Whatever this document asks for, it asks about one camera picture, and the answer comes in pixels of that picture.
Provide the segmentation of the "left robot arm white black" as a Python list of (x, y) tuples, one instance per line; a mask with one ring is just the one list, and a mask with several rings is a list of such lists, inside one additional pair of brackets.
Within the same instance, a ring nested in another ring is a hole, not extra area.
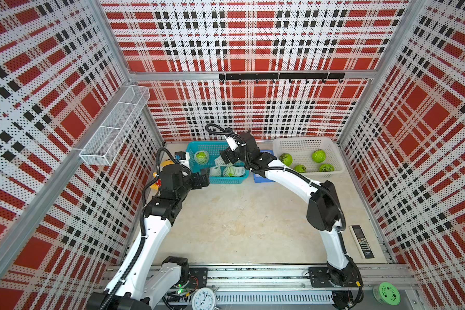
[(156, 275), (149, 276), (149, 271), (188, 193), (210, 184), (205, 171), (191, 171), (190, 159), (189, 153), (176, 152), (170, 157), (170, 165), (156, 166), (156, 176), (150, 183), (161, 185), (157, 194), (143, 203), (138, 238), (103, 292), (91, 294), (87, 309), (154, 309), (170, 288), (187, 283), (186, 258), (168, 257)]

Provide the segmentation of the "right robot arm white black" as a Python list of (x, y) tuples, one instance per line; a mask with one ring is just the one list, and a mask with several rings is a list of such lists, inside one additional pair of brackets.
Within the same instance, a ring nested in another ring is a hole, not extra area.
[(289, 168), (276, 156), (262, 152), (249, 131), (237, 134), (213, 123), (208, 123), (205, 130), (226, 138), (228, 148), (221, 151), (220, 156), (227, 164), (241, 161), (247, 170), (282, 185), (307, 204), (307, 221), (319, 231), (327, 254), (329, 281), (335, 287), (353, 283), (361, 288), (361, 273), (344, 244), (342, 232), (347, 225), (334, 184), (312, 180)]

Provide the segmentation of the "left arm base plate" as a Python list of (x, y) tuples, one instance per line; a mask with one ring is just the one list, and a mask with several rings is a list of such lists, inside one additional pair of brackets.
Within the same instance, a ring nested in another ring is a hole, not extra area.
[(198, 289), (207, 286), (208, 268), (192, 267), (185, 268), (180, 281), (177, 283), (179, 289)]

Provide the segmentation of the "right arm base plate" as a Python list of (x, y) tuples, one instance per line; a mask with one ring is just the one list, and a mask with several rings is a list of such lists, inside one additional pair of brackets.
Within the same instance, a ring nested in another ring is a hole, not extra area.
[(343, 270), (327, 265), (310, 267), (308, 271), (313, 288), (359, 288), (364, 285), (360, 270), (350, 265)]

